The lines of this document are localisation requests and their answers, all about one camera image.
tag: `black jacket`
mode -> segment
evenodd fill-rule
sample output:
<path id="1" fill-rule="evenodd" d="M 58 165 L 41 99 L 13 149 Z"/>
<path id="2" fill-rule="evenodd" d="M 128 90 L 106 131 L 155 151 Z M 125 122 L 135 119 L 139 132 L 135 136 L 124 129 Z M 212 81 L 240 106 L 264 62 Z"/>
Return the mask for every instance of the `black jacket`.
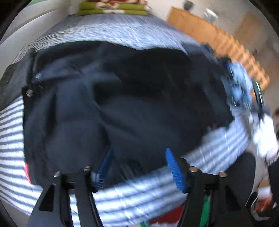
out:
<path id="1" fill-rule="evenodd" d="M 55 171 L 99 166 L 107 146 L 117 162 L 137 163 L 141 174 L 166 164 L 167 147 L 186 154 L 208 127 L 233 120 L 224 73 L 203 54 L 174 49 L 90 41 L 40 51 L 23 89 L 32 182 L 45 187 Z M 112 178 L 119 183 L 117 171 Z"/>

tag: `stack of folded blankets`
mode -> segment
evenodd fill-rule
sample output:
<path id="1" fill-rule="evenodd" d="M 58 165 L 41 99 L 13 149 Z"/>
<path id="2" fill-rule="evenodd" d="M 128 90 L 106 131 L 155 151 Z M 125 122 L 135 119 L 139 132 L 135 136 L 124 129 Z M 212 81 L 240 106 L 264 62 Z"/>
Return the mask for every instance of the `stack of folded blankets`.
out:
<path id="1" fill-rule="evenodd" d="M 78 15 L 122 13 L 147 15 L 151 8 L 145 0 L 87 0 L 80 3 Z"/>

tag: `striped fabric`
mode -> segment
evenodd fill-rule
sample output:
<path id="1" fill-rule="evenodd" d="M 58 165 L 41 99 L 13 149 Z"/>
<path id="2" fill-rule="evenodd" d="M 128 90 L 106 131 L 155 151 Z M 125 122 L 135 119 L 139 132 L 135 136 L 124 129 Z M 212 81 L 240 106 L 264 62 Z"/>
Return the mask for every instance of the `striped fabric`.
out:
<path id="1" fill-rule="evenodd" d="M 184 50 L 181 43 L 197 44 L 163 20 L 152 16 L 99 14 L 69 16 L 38 40 L 28 43 L 14 62 L 29 48 L 36 51 L 59 43 L 102 40 L 136 49 L 166 47 Z M 185 158 L 203 172 L 226 170 L 246 149 L 250 139 L 249 112 L 234 108 L 229 129 L 220 128 L 203 137 L 200 147 Z M 0 111 L 0 198 L 30 215 L 41 188 L 25 177 L 23 153 L 23 100 L 16 99 Z M 185 201 L 167 167 L 94 194 L 105 227 L 130 226 L 165 214 Z M 75 196 L 70 197 L 74 226 L 78 227 Z"/>

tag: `mattress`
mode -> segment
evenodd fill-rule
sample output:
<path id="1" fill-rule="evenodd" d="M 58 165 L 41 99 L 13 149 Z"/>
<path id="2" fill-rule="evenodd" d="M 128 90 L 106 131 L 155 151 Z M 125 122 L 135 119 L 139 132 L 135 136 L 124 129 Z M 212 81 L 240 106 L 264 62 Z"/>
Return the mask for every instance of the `mattress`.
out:
<path id="1" fill-rule="evenodd" d="M 19 61 L 33 47 L 37 51 L 62 42 L 106 40 L 137 49 L 168 47 L 183 49 L 181 43 L 197 44 L 189 36 L 154 16 L 69 16 L 38 40 L 28 43 L 17 55 Z M 0 198 L 30 215 L 42 189 L 25 176 L 23 143 L 23 99 L 17 98 L 0 111 Z M 202 144 L 185 158 L 203 172 L 225 171 L 246 149 L 250 140 L 249 111 L 231 108 L 235 120 L 202 138 Z M 173 182 L 168 167 L 144 177 L 115 185 L 94 194 L 104 226 L 129 226 L 163 215 L 181 205 L 186 195 Z M 70 196 L 74 226 L 80 226 L 74 196 Z"/>

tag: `blue garment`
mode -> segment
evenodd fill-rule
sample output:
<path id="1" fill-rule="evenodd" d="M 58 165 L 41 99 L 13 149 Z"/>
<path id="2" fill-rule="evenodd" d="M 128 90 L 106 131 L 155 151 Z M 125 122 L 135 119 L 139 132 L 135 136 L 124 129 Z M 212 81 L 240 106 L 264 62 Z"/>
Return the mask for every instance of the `blue garment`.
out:
<path id="1" fill-rule="evenodd" d="M 231 71 L 234 79 L 234 83 L 231 84 L 234 101 L 252 103 L 250 92 L 253 83 L 246 69 L 239 62 L 227 64 L 227 69 Z"/>

